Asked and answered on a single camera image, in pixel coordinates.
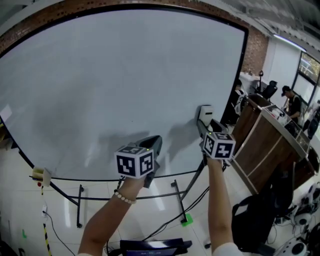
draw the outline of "whiteboard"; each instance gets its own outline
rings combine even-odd
[[[0,111],[55,178],[118,179],[114,152],[161,135],[157,176],[197,169],[196,109],[220,120],[245,32],[182,12],[118,10],[55,25],[0,58]]]

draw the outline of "beaded bracelet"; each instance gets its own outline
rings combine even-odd
[[[128,198],[125,198],[125,197],[124,197],[122,194],[120,194],[118,191],[115,191],[114,194],[115,194],[115,196],[116,196],[117,198],[121,199],[122,201],[125,201],[126,203],[128,203],[128,204],[130,204],[130,205],[134,205],[134,204],[137,202],[137,200],[132,201],[132,200],[129,200]]]

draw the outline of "black cap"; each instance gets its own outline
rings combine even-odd
[[[282,96],[282,97],[285,96],[286,92],[290,92],[290,91],[291,91],[290,87],[287,86],[287,85],[285,85],[284,87],[282,87],[282,94],[281,94],[281,96]]]

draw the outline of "ceiling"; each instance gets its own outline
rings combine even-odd
[[[38,1],[47,0],[0,0],[0,26]],[[320,60],[320,0],[202,1],[248,22],[268,36],[279,34],[290,39]]]

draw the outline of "man with cap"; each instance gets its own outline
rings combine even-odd
[[[289,112],[288,115],[296,124],[298,124],[298,120],[300,117],[301,111],[301,99],[300,96],[295,94],[293,90],[290,89],[289,86],[285,85],[282,87],[281,96],[286,96],[289,99]]]

